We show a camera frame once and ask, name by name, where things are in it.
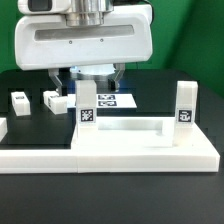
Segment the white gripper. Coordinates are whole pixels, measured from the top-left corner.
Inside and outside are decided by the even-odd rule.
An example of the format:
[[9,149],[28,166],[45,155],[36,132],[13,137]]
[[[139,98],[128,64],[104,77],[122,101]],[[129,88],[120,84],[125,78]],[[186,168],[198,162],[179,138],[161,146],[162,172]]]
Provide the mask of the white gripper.
[[149,4],[71,4],[64,13],[23,14],[15,27],[15,60],[23,70],[49,69],[60,96],[67,95],[59,68],[115,64],[108,89],[119,90],[124,63],[153,52]]

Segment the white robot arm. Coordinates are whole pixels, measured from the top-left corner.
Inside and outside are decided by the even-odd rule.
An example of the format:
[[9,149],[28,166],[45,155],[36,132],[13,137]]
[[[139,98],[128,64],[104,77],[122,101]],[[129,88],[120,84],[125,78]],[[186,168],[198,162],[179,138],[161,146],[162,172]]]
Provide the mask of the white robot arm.
[[125,65],[153,52],[153,8],[141,0],[18,0],[15,60],[23,70],[46,69],[58,88],[61,68],[119,88]]

